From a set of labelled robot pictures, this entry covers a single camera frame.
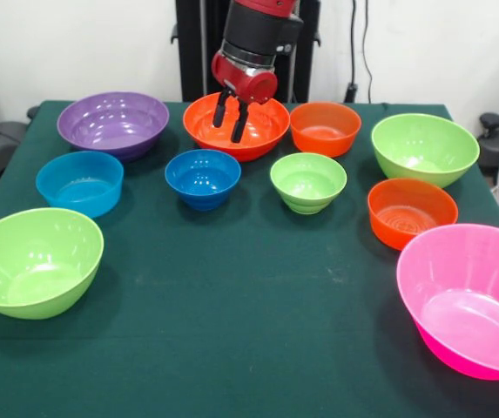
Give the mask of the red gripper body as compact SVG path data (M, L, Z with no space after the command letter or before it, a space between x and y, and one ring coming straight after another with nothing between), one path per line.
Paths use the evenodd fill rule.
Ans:
M215 53L211 69L216 81L246 104L266 103L278 87L273 70L249 67L233 61L220 51Z

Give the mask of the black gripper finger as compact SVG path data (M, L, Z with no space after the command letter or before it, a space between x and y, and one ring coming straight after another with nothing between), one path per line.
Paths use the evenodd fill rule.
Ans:
M241 141L248 119L248 104L240 99L237 99L237 101L239 105L239 116L234 124L231 136L231 142L235 144L238 144Z
M224 116L226 114L226 101L231 97L233 92L231 90L223 90L218 97L215 112L213 115L212 125L216 128L220 128L224 121Z

